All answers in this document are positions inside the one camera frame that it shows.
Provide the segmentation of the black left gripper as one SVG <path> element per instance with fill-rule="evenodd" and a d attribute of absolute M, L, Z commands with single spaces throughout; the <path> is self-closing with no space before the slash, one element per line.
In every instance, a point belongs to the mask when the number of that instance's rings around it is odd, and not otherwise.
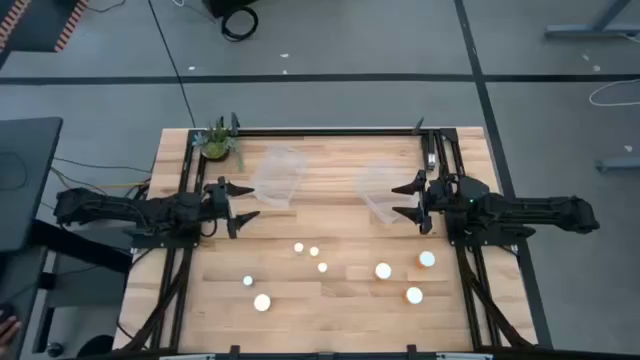
<path fill-rule="evenodd" d="M 213 222 L 213 229 L 209 233 L 203 232 L 206 238 L 213 237 L 218 230 L 218 220 L 226 221 L 227 232 L 230 239 L 237 238 L 237 232 L 249 221 L 260 215 L 260 211 L 252 211 L 234 216 L 230 197 L 238 197 L 254 192 L 251 187 L 238 186 L 227 181 L 224 176 L 217 179 L 216 183 L 207 184 L 204 192 L 208 195 L 205 200 L 206 221 Z"/>

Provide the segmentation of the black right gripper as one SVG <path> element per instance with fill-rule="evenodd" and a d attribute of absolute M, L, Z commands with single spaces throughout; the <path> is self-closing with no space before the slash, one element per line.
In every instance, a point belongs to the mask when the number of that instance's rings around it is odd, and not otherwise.
<path fill-rule="evenodd" d="M 394 206 L 392 210 L 419 225 L 421 234 L 428 234 L 432 229 L 431 212 L 442 212 L 447 195 L 446 182 L 443 178 L 428 180 L 425 170 L 419 170 L 412 182 L 395 187 L 393 193 L 412 195 L 419 192 L 418 207 Z"/>

